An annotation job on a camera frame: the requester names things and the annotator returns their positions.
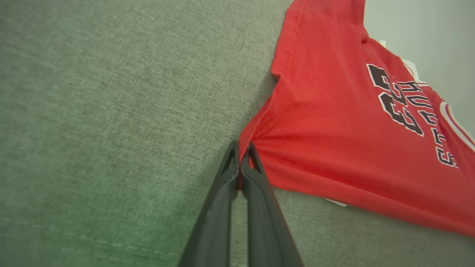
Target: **red jersey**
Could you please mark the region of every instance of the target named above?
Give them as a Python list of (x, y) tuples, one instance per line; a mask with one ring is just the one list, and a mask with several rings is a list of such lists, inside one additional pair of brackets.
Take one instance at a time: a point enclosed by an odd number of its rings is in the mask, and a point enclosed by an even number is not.
[(475, 142), (429, 85), (368, 37), (363, 0), (297, 0), (271, 97), (240, 137), (270, 182), (475, 237)]

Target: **red shirt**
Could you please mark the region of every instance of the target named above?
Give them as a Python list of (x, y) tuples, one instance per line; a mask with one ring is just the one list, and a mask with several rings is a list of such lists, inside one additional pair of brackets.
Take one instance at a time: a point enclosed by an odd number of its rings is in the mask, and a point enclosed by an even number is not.
[(475, 142), (368, 37), (363, 0), (297, 0), (272, 96), (240, 137), (271, 184), (475, 237)]

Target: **gray fabric surface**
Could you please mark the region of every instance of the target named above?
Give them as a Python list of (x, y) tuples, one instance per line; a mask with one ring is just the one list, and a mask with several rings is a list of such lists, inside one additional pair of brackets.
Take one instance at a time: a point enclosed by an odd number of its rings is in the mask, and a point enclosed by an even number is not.
[[(2, 1), (0, 266), (176, 265), (228, 142), (275, 85), (290, 2)], [(475, 266), (472, 238), (276, 194), (308, 267)]]

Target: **white and red striped trim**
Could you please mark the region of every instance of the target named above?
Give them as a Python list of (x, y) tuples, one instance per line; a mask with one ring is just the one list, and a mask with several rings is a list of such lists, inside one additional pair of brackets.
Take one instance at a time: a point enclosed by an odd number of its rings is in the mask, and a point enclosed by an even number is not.
[(452, 107), (446, 102), (440, 103), (440, 113), (448, 122), (454, 133), (475, 152), (475, 141), (473, 137), (465, 130), (452, 114)]

